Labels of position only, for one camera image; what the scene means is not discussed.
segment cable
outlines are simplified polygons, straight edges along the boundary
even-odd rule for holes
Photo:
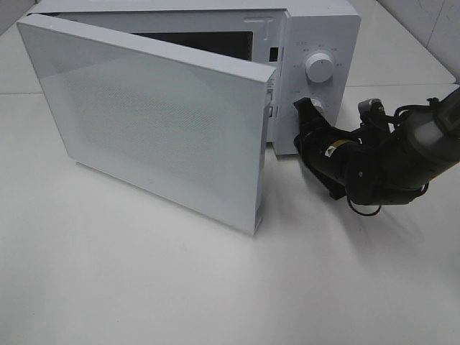
[[[349,196],[346,196],[346,201],[348,201],[348,205],[350,206],[350,208],[353,210],[354,213],[357,213],[357,214],[359,214],[360,216],[363,216],[363,217],[376,216],[382,210],[382,205],[380,205],[379,208],[373,213],[362,213],[362,212],[359,212],[358,210],[355,209],[355,207],[353,206],[353,203],[351,203],[351,199],[350,199]]]
[[[439,99],[437,98],[429,98],[428,99],[429,105],[427,106],[420,106],[420,105],[410,105],[410,106],[400,106],[396,109],[395,114],[393,115],[393,120],[389,121],[389,123],[394,124],[395,127],[399,127],[403,121],[405,121],[412,113],[412,111],[435,111],[439,107]]]

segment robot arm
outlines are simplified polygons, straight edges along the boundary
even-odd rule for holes
[[[441,102],[429,102],[400,107],[394,116],[385,114],[378,99],[361,102],[361,126],[347,132],[332,127],[304,98],[295,103],[300,134],[294,143],[332,198],[347,196],[358,205],[407,204],[460,162],[460,88]]]

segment microwave door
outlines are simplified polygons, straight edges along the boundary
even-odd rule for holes
[[[255,232],[274,68],[40,14],[18,28],[72,158]]]

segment white microwave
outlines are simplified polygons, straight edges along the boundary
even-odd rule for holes
[[[18,28],[68,154],[234,228],[260,223],[293,103],[334,124],[359,30],[346,0],[43,0]]]

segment white tile wall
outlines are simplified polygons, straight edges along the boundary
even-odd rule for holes
[[[347,86],[455,82],[427,49],[375,0],[350,0],[362,16]]]
[[[0,34],[20,18],[35,0],[0,0]]]
[[[460,81],[460,0],[446,0],[428,49]]]
[[[379,3],[460,81],[460,0],[379,0]]]
[[[426,46],[444,0],[379,0],[379,2]]]

